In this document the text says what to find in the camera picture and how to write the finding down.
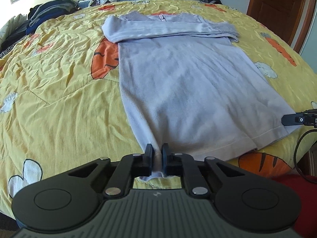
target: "red fabric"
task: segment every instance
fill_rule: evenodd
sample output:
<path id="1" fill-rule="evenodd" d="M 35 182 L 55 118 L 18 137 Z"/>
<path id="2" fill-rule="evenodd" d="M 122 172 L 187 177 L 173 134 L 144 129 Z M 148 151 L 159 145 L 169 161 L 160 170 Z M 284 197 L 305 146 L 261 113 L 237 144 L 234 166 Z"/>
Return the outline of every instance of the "red fabric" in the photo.
<path id="1" fill-rule="evenodd" d="M 308 176 L 308 178 L 317 181 L 316 177 Z M 302 210 L 294 230 L 304 238 L 316 238 L 317 184 L 312 184 L 299 175 L 285 175 L 275 177 L 273 180 L 292 188 L 301 198 Z"/>

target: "yellow bedspread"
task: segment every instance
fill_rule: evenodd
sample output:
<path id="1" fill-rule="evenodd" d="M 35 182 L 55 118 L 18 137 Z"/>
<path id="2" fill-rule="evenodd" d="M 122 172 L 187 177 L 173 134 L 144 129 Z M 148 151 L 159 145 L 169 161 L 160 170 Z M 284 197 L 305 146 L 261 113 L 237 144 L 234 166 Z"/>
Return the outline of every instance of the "yellow bedspread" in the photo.
<path id="1" fill-rule="evenodd" d="M 295 111 L 317 101 L 316 76 L 285 42 L 252 18 L 222 5 L 185 0 L 117 2 L 48 20 L 0 60 L 0 210 L 13 217 L 12 196 L 27 184 L 101 156 L 142 153 L 130 129 L 118 83 L 117 47 L 104 40 L 108 15 L 189 12 L 228 21 L 240 47 Z M 231 160 L 263 176 L 287 172 L 303 127 L 275 144 Z M 305 138 L 301 158 L 316 136 Z M 180 187 L 178 178 L 135 187 Z"/>

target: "wooden door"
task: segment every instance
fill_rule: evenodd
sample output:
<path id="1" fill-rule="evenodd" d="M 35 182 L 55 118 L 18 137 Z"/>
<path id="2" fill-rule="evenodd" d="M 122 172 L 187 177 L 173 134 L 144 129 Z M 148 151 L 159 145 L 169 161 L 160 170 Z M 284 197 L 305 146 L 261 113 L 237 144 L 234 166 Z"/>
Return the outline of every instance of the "wooden door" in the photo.
<path id="1" fill-rule="evenodd" d="M 305 0 L 250 0 L 247 15 L 291 45 Z"/>

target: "metal screw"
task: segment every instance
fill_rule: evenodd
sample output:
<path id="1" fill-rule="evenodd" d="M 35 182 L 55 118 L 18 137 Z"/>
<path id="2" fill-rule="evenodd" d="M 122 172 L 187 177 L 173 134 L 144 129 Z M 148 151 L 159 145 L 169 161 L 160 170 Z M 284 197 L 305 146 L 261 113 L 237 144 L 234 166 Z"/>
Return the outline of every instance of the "metal screw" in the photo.
<path id="1" fill-rule="evenodd" d="M 113 195 L 118 195 L 121 192 L 121 190 L 117 187 L 110 187 L 105 192 L 107 195 L 113 196 Z"/>
<path id="2" fill-rule="evenodd" d="M 208 192 L 205 187 L 196 187 L 192 190 L 192 192 L 196 195 L 204 195 Z"/>

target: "white logo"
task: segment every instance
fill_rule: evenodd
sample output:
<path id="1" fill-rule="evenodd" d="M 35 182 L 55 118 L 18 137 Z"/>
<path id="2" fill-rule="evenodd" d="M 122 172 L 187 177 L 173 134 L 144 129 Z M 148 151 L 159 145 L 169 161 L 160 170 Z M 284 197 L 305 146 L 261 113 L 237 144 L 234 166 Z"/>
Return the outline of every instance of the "white logo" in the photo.
<path id="1" fill-rule="evenodd" d="M 159 197 L 159 196 L 161 196 L 161 195 L 162 195 L 162 193 L 160 193 L 160 192 L 156 192 L 156 193 L 153 193 L 153 195 L 154 195 L 155 197 Z"/>

